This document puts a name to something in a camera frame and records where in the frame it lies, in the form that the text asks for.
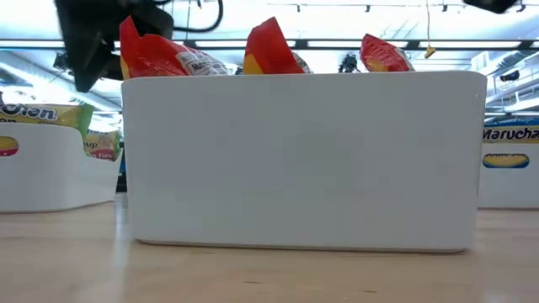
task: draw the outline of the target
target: snack package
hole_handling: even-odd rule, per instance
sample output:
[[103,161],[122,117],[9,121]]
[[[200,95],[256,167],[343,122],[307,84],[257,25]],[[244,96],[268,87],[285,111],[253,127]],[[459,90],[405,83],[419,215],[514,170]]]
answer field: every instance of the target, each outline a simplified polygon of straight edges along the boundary
[[227,67],[205,52],[159,35],[139,36],[131,17],[120,24],[120,64],[124,79],[157,76],[228,75]]
[[485,123],[483,143],[539,143],[539,119]]
[[[53,104],[0,104],[0,123],[62,125],[77,129],[84,138],[92,119],[93,106]],[[16,140],[0,137],[0,156],[11,156],[19,149]]]
[[243,58],[243,74],[310,73],[306,62],[286,44],[275,17],[251,30]]
[[369,72],[414,71],[403,50],[373,35],[363,37],[360,57]]
[[84,151],[91,157],[115,161],[120,153],[120,132],[89,130],[84,140]]

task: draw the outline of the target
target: red chip bag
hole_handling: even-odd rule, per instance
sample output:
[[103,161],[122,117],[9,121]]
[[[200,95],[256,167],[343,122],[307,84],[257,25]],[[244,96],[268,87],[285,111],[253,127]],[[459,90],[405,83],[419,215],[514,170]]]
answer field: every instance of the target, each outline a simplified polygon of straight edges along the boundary
[[222,62],[203,51],[177,45],[159,35],[139,36],[131,17],[120,24],[124,79],[156,76],[228,75]]
[[369,72],[414,71],[403,50],[373,35],[363,37],[360,56]]
[[310,71],[298,55],[294,56],[275,17],[251,30],[243,58],[243,74],[284,74]]

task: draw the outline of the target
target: nutrition label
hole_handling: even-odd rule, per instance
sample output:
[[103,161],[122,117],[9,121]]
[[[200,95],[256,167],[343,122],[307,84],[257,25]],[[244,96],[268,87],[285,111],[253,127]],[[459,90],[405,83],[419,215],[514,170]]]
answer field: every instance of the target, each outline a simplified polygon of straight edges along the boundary
[[202,52],[184,51],[176,55],[191,76],[228,75],[227,67],[214,57]]

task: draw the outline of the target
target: white container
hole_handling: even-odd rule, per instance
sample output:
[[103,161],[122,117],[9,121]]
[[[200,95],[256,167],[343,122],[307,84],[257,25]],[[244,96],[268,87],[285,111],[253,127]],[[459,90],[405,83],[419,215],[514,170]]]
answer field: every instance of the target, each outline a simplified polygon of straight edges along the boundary
[[486,83],[475,72],[128,80],[133,234],[211,246],[469,248]]
[[78,130],[58,125],[0,123],[19,151],[0,157],[0,212],[69,210],[113,200],[115,162],[89,157]]
[[479,207],[539,208],[539,145],[483,143],[488,154],[523,154],[529,164],[523,168],[489,168],[481,165]]

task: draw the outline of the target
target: wooden table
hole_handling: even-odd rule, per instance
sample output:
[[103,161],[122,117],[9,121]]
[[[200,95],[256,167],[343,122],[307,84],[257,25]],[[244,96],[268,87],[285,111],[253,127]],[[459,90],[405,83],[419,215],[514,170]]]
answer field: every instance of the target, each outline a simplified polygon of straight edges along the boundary
[[539,211],[481,210],[457,255],[165,247],[134,241],[125,196],[0,215],[0,302],[539,302]]

